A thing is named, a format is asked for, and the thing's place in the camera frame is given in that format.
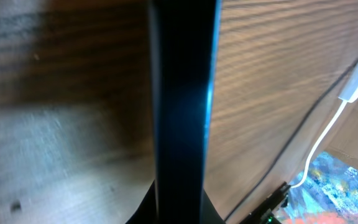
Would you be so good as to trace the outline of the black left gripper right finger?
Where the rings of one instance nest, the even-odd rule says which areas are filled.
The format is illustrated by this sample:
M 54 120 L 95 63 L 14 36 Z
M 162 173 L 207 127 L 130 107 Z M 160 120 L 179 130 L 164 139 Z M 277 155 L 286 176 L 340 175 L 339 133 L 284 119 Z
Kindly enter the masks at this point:
M 203 191 L 202 199 L 201 224 L 226 224 L 219 216 L 205 190 Z

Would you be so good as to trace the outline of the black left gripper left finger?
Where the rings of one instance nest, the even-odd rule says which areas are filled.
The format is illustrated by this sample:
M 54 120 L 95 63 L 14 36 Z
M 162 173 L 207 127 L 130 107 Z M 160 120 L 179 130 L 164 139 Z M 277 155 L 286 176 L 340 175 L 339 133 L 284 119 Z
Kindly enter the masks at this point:
M 126 224 L 155 224 L 157 222 L 157 203 L 155 182 L 152 182 L 145 197 Z

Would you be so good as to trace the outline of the Samsung Galaxy smartphone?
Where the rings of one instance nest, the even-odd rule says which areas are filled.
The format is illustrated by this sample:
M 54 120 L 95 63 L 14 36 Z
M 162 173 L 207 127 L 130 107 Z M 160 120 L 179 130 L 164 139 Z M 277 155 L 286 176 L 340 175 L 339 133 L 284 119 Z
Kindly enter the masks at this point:
M 157 218 L 200 223 L 221 2 L 149 3 Z

